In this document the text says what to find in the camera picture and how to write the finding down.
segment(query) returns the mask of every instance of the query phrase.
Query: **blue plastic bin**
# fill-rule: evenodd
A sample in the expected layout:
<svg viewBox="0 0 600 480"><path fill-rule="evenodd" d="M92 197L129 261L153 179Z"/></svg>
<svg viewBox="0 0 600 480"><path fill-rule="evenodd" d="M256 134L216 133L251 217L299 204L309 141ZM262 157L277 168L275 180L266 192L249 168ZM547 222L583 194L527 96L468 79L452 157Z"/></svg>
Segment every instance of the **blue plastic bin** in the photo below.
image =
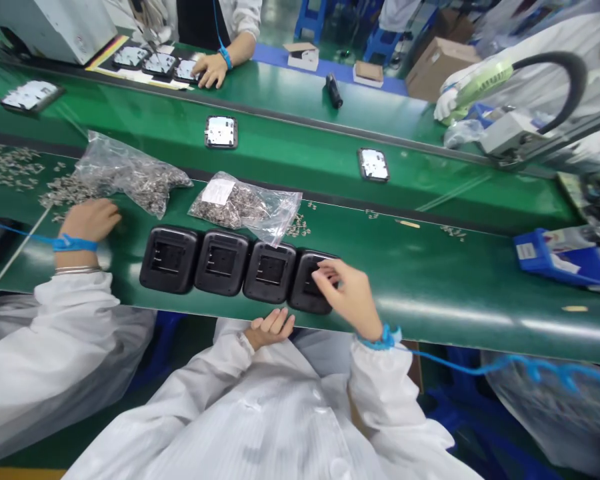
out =
<svg viewBox="0 0 600 480"><path fill-rule="evenodd" d="M531 273L549 277L572 285L600 285L600 254L597 247L562 252L568 260L580 267L578 273L570 273L553 266L551 252L543 233L548 230L536 229L513 239L518 254L520 268Z"/></svg>

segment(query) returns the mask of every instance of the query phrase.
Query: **white glove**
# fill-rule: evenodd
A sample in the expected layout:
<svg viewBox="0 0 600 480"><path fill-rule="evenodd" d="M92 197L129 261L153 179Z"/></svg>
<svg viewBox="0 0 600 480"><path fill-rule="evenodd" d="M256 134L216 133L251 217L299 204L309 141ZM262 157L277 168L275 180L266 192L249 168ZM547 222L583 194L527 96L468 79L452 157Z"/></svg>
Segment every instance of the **white glove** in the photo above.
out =
<svg viewBox="0 0 600 480"><path fill-rule="evenodd" d="M600 131L590 134L577 142L572 143L571 148L576 155L596 155L600 153Z"/></svg>
<svg viewBox="0 0 600 480"><path fill-rule="evenodd" d="M438 121L442 121L448 116L450 116L451 112L455 110L457 106L457 98L458 98L458 90L452 87L438 98L438 102L435 104L435 110L433 112L433 118Z"/></svg>

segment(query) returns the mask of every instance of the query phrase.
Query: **cardboard box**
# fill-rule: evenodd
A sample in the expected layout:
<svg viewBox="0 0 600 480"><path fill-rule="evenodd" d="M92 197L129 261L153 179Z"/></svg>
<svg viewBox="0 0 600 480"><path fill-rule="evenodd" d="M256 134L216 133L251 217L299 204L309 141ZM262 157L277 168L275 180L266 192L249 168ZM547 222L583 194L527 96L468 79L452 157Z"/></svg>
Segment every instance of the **cardboard box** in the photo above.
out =
<svg viewBox="0 0 600 480"><path fill-rule="evenodd" d="M318 70L320 50L309 42L286 43L283 45L289 52L287 65L304 70Z"/></svg>
<svg viewBox="0 0 600 480"><path fill-rule="evenodd" d="M382 87L385 82L382 66L360 60L356 61L353 66L353 81L370 87Z"/></svg>
<svg viewBox="0 0 600 480"><path fill-rule="evenodd" d="M410 97L432 103L440 96L440 87L450 74L482 61L471 45L434 38L405 82Z"/></svg>
<svg viewBox="0 0 600 480"><path fill-rule="evenodd" d="M416 46L412 62L416 63L427 49L434 37L466 43L473 36L475 28L466 15L460 15L457 10L438 10L431 28L424 34Z"/></svg>

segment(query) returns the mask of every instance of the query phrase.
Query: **white machine housing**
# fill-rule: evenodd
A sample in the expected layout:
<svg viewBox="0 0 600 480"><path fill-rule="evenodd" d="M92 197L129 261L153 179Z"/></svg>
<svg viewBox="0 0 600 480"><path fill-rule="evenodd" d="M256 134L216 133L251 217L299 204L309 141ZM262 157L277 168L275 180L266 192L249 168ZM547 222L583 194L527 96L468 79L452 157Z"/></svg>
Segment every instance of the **white machine housing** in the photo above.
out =
<svg viewBox="0 0 600 480"><path fill-rule="evenodd" d="M544 139L537 130L526 115L511 111L488 126L480 145L487 155L506 157L531 141Z"/></svg>
<svg viewBox="0 0 600 480"><path fill-rule="evenodd" d="M0 0L0 27L36 57L78 65L117 35L102 0Z"/></svg>

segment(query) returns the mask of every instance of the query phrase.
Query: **small white box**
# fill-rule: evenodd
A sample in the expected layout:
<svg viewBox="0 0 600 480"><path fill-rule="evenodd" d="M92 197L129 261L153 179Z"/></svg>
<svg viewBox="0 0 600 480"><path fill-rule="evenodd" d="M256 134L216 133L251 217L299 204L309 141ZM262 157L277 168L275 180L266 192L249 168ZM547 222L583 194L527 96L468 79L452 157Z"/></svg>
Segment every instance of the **small white box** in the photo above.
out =
<svg viewBox="0 0 600 480"><path fill-rule="evenodd" d="M289 52L288 66L310 71L318 70L320 50L315 45L309 42L286 43L284 48Z"/></svg>

